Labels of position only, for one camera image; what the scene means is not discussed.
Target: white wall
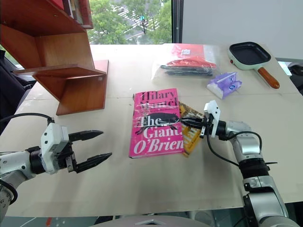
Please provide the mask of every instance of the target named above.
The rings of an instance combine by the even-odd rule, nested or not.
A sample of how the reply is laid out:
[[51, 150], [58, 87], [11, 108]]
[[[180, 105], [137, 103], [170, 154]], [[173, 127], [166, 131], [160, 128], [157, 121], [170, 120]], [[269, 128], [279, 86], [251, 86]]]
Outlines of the white wall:
[[303, 61], [303, 0], [184, 0], [183, 43], [246, 41]]

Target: metal robot arm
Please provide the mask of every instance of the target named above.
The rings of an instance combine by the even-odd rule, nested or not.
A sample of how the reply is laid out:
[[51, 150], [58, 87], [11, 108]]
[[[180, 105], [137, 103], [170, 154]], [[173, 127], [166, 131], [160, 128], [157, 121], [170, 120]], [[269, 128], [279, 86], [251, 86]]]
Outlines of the metal robot arm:
[[105, 161], [112, 153], [90, 157], [77, 164], [72, 143], [89, 140], [102, 131], [90, 130], [68, 134], [67, 127], [49, 122], [41, 137], [41, 148], [32, 147], [21, 152], [7, 152], [0, 156], [0, 223], [10, 204], [17, 199], [16, 188], [37, 174], [55, 174], [60, 169], [80, 173]]
[[251, 133], [242, 133], [230, 138], [238, 132], [251, 131], [251, 128], [244, 122], [220, 121], [220, 109], [214, 100], [205, 105], [204, 114], [203, 119], [187, 118], [182, 122], [190, 127], [202, 129], [201, 138], [208, 132], [212, 137], [218, 136], [220, 140], [229, 140], [232, 143], [243, 176], [244, 189], [249, 192], [243, 196], [249, 225], [298, 227], [288, 218], [287, 209], [274, 179], [268, 173], [270, 169], [264, 162], [261, 144]]

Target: black pan surface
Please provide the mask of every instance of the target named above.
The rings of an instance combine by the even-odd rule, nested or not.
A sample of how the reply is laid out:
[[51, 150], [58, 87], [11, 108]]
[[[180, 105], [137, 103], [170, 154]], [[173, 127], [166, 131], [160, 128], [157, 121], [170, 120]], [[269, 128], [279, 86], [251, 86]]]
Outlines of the black pan surface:
[[233, 44], [229, 47], [229, 50], [239, 62], [245, 65], [256, 65], [271, 59], [266, 50], [253, 42]]

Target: white tabletop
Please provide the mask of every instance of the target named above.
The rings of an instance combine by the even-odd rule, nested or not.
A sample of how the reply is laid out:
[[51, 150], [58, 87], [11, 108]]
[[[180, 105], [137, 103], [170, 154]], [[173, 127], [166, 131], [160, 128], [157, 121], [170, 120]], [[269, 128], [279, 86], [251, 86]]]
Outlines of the white tabletop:
[[[17, 202], [9, 216], [105, 216], [151, 212], [219, 209], [242, 206], [242, 176], [238, 168], [214, 156], [203, 140], [195, 151], [130, 159], [128, 150], [135, 92], [163, 88], [178, 89], [179, 100], [202, 111], [215, 99], [224, 121], [244, 121], [263, 139], [265, 161], [277, 161], [269, 172], [284, 202], [303, 200], [302, 128], [303, 98], [276, 60], [266, 69], [280, 82], [270, 88], [254, 71], [241, 71], [229, 63], [227, 46], [217, 47], [222, 72], [238, 71], [243, 84], [225, 100], [205, 87], [210, 78], [169, 78], [151, 80], [157, 45], [92, 46], [95, 60], [109, 59], [107, 98], [104, 110], [56, 116], [58, 101], [38, 83], [17, 113], [37, 112], [54, 116], [69, 133], [103, 130], [104, 134], [75, 142], [78, 162], [100, 153], [113, 155], [101, 165], [80, 174], [61, 170], [41, 174], [18, 187]], [[22, 117], [10, 121], [0, 137], [0, 151], [20, 151], [40, 143], [46, 120]], [[214, 149], [235, 160], [229, 142], [212, 140]]]

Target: orange handle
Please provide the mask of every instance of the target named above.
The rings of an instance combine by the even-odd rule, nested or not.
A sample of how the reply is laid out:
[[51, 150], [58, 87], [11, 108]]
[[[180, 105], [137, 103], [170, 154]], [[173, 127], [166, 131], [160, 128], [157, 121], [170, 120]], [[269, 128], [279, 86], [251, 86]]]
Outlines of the orange handle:
[[263, 67], [258, 69], [258, 73], [266, 80], [266, 82], [274, 89], [278, 89], [280, 87], [279, 82], [267, 72], [267, 70]]

